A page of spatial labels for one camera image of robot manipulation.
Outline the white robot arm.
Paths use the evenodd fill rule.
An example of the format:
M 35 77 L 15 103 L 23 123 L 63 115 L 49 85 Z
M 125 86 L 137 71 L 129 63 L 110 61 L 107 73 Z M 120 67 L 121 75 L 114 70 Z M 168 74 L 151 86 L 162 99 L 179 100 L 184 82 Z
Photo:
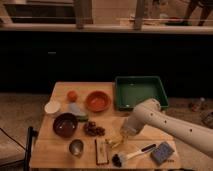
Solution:
M 213 158 L 213 130 L 163 114 L 159 101 L 154 98 L 144 100 L 133 108 L 124 120 L 120 133 L 136 136 L 145 125 L 158 128 Z

